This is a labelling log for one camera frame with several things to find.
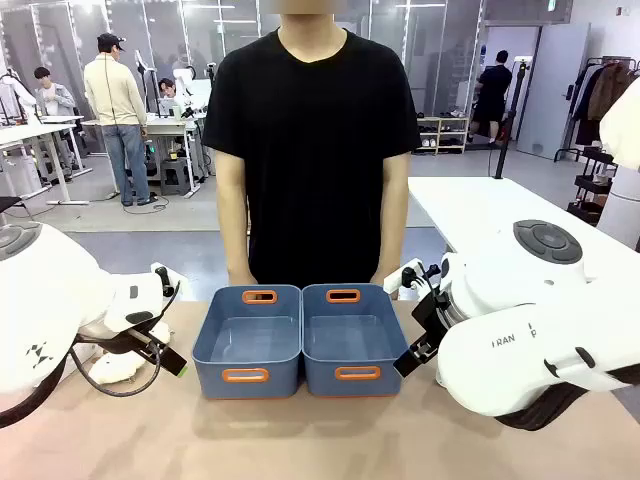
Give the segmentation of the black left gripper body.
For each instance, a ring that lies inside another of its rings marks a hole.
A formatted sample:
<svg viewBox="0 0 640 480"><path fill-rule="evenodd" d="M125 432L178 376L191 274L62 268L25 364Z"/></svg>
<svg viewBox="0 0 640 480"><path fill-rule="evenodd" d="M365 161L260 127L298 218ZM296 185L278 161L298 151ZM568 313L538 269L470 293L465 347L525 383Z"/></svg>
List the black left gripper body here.
<svg viewBox="0 0 640 480"><path fill-rule="evenodd" d="M145 349L149 343L168 345L172 334L167 323L156 323L152 328L147 325L131 327L126 331L125 345L128 350Z"/></svg>

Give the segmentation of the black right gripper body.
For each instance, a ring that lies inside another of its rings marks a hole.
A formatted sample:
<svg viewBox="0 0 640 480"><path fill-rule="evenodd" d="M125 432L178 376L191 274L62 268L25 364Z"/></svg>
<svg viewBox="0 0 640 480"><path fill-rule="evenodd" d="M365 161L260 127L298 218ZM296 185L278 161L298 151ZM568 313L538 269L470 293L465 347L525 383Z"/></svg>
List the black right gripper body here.
<svg viewBox="0 0 640 480"><path fill-rule="evenodd" d="M445 312L450 306L446 293L429 293L413 309L411 316L423 328L425 333L415 340L411 350L437 350L449 324Z"/></svg>

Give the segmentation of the person's left hand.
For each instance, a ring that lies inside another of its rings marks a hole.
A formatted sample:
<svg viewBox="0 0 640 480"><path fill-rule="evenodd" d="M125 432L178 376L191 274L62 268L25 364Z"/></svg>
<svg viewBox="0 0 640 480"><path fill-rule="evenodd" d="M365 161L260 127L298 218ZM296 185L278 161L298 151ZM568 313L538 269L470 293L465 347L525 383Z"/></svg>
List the person's left hand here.
<svg viewBox="0 0 640 480"><path fill-rule="evenodd" d="M402 273L395 271L384 276L381 272L376 272L370 283L380 286L392 300L397 300L399 289L402 286Z"/></svg>

